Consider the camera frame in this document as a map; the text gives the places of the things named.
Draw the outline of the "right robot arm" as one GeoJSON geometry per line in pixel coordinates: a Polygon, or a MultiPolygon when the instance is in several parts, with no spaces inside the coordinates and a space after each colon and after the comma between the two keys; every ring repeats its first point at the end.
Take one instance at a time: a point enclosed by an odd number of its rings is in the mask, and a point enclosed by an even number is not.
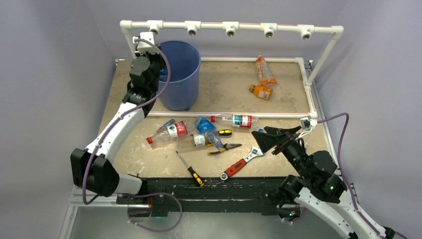
{"type": "Polygon", "coordinates": [[[299,143],[309,130],[266,126],[253,131],[259,148],[282,153],[298,176],[288,175],[279,187],[282,202],[304,206],[330,225],[343,239],[392,239],[396,232],[375,222],[358,204],[355,194],[336,174],[337,164],[326,150],[307,154],[299,143]]]}

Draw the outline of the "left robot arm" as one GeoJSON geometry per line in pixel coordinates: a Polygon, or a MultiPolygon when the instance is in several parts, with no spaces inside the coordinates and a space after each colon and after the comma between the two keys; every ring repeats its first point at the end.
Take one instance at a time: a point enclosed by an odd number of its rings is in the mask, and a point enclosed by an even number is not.
{"type": "Polygon", "coordinates": [[[86,205],[92,202],[87,199],[88,191],[96,197],[129,194],[137,204],[148,199],[144,181],[118,173],[112,162],[133,129],[148,116],[163,93],[159,89],[159,75],[169,63],[164,54],[145,53],[135,57],[131,64],[127,92],[117,113],[93,142],[83,149],[74,149],[70,155],[73,183],[82,189],[86,205]]]}

